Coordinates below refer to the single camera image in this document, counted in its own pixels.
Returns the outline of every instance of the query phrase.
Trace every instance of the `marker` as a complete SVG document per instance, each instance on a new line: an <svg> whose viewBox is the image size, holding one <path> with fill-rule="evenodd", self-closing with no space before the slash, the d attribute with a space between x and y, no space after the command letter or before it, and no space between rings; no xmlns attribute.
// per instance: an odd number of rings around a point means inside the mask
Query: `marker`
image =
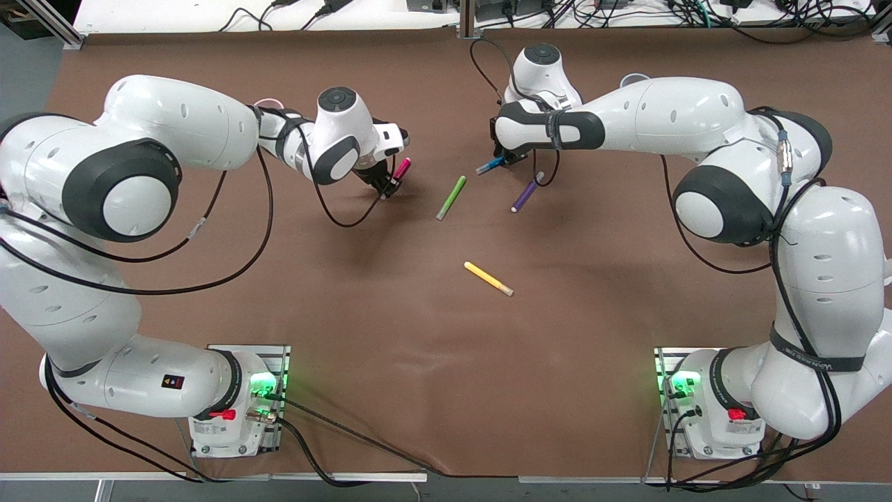
<svg viewBox="0 0 892 502"><path fill-rule="evenodd" d="M526 201L530 198L533 192L536 191L536 188L539 187L539 183L542 183L542 180L544 179L545 173L539 171L539 173L536 174L536 179L530 181L530 184L526 186L526 190L524 190L524 193L520 194L520 197L518 197L517 200L514 202L514 205L511 206L511 213L517 213L518 211L520 211L521 207L524 207Z"/></svg>
<svg viewBox="0 0 892 502"><path fill-rule="evenodd" d="M505 293L508 296L514 295L514 290L505 286L499 280L492 277L490 274L480 270L477 265L472 264L471 262L465 262L465 268L467 268L471 273L479 277L480 279L485 280L490 283L490 286L493 286L495 289L498 289L502 293Z"/></svg>
<svg viewBox="0 0 892 502"><path fill-rule="evenodd" d="M484 165L478 167L475 170L475 172L477 173L477 176L480 176L481 174L483 174L485 172L492 171L493 169L499 167L504 162L505 162L505 155L503 155L501 157L496 157L496 158L490 160L488 163L485 163Z"/></svg>
<svg viewBox="0 0 892 502"><path fill-rule="evenodd" d="M443 218L446 217L446 213L449 211L449 208L452 207L452 203L455 202L455 197L458 197L458 193L465 186L465 182L467 178L461 176L458 178L458 181L455 183L455 188L452 189L452 193L449 194L449 198L446 199L446 202L443 203L443 207L440 208L440 212L437 213L437 221L442 222Z"/></svg>
<svg viewBox="0 0 892 502"><path fill-rule="evenodd" d="M397 181L402 180L402 177L406 174L406 171L409 170L409 167L412 166L412 160L408 157L402 159L402 163L400 167L397 168L396 172L393 174L393 178Z"/></svg>

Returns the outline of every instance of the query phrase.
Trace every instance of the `blue marker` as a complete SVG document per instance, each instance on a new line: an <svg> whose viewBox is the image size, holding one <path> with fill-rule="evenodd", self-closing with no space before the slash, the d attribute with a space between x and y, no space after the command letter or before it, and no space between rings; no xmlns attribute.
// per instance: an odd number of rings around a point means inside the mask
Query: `blue marker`
<svg viewBox="0 0 892 502"><path fill-rule="evenodd" d="M477 176L480 176L481 174L483 174L487 171L492 171L493 169L502 165L502 163L504 163L504 162L505 162L504 155L501 157L496 157L496 158L490 160L488 163L485 163L484 165L482 165L476 169Z"/></svg>

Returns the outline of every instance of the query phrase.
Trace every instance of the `brown leather mat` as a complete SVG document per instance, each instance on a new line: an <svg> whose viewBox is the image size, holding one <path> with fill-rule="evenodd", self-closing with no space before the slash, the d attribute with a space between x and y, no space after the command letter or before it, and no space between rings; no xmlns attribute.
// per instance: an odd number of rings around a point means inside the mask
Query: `brown leather mat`
<svg viewBox="0 0 892 502"><path fill-rule="evenodd" d="M765 46L718 29L493 36L512 57L532 42L556 44L571 81L588 99L639 71L725 80L748 106L812 115L834 136L830 183L864 193L892 235L888 47L869 39ZM491 158L488 120L497 107L467 47L451 29L91 36L82 51L66 52L49 110L92 121L109 86L138 72L192 81L245 103L274 96L310 115L323 89L356 89L375 117L411 134L406 155L414 166L398 196L358 228L343 230L325 217L307 180L271 161L276 223L266 254L225 287L143 298L140 332L196 346L290 344L292 397L448 473L640 476L659 408L653 347L766 340L774 310L771 275L726 276L688 252L653 155L567 152L554 185L537 191L521 213L510 213L531 166L474 175ZM481 64L504 87L505 63L492 47L479 48ZM546 169L552 156L540 156ZM673 181L691 167L680 158L670 165ZM468 183L446 220L437 222L460 174ZM216 178L187 170L168 227L148 242L110 249L144 255L179 241L203 211ZM346 220L371 197L354 178L324 191ZM124 266L129 284L191 285L235 270L262 236L265 196L260 166L252 160L227 179L199 238L159 263ZM766 257L763 247L695 245L729 267ZM514 297L465 271L466 260L508 284ZM38 384L39 347L5 315L0 330L0 470L147 468L68 423ZM890 412L887 392L831 445L781 477L891 482L885 461L892 449ZM101 414L182 455L171 420ZM329 471L412 468L295 410L286 416L305 430ZM665 469L664 458L658 455L655 474ZM290 437L275 454L203 465L230 476L309 470ZM676 472L711 465L679 462Z"/></svg>

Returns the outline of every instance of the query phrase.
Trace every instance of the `purple marker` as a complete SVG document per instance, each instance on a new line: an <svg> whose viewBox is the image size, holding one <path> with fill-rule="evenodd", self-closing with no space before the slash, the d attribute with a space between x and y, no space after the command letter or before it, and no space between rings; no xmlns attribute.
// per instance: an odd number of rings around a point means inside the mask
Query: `purple marker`
<svg viewBox="0 0 892 502"><path fill-rule="evenodd" d="M545 173L542 171L539 171L536 174L536 179L533 181L530 181L530 184L526 186L524 193L520 194L520 197L518 197L517 200L515 201L515 203L511 206L511 213L517 213L518 211L520 211L521 207L524 207L524 204L526 204L526 201L529 200L529 198L533 194L533 192L536 191L536 188L539 187L539 183L541 183L542 180L544 180L544 179L545 179Z"/></svg>

